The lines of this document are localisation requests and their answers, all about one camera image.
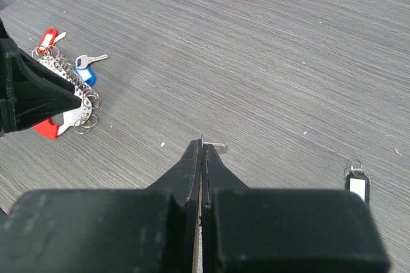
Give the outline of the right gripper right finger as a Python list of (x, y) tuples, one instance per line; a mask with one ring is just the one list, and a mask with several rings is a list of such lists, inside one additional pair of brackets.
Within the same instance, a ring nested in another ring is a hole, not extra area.
[(333, 189), (251, 188), (212, 146), (202, 158), (205, 272), (388, 272), (369, 206)]

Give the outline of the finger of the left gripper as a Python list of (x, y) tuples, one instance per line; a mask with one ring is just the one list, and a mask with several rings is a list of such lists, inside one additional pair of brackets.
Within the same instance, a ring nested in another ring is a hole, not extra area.
[(8, 36), (1, 25), (1, 136), (45, 120), (53, 95), (67, 88)]

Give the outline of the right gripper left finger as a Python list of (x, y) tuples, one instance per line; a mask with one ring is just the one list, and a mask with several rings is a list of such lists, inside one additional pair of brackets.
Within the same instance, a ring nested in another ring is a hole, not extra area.
[(144, 189), (23, 194), (1, 219), (2, 272), (192, 272), (202, 144)]

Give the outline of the grey keyring holder red handle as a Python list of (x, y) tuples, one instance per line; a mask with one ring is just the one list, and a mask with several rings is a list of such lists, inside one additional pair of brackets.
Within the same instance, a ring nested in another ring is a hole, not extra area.
[(98, 123), (96, 109), (101, 104), (100, 95), (74, 70), (57, 47), (44, 47), (39, 55), (37, 47), (31, 54), (37, 55), (37, 62), (54, 73), (67, 88), (61, 90), (62, 96), (53, 95), (53, 109), (45, 114), (45, 120), (36, 124), (34, 130), (48, 139), (56, 139), (72, 128), (75, 133), (84, 135)]

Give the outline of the blue key tag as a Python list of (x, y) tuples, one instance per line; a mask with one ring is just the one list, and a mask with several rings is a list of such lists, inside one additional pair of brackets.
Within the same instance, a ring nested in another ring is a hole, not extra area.
[(78, 76), (89, 86), (93, 86), (96, 82), (96, 77), (92, 69), (87, 66), (85, 69), (78, 69), (74, 67)]

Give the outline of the silver key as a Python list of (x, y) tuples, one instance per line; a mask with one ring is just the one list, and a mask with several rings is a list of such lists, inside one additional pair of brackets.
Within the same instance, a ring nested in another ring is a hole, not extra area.
[(218, 154), (226, 154), (228, 152), (228, 145), (225, 143), (207, 142), (204, 135), (201, 135), (202, 147), (212, 146)]

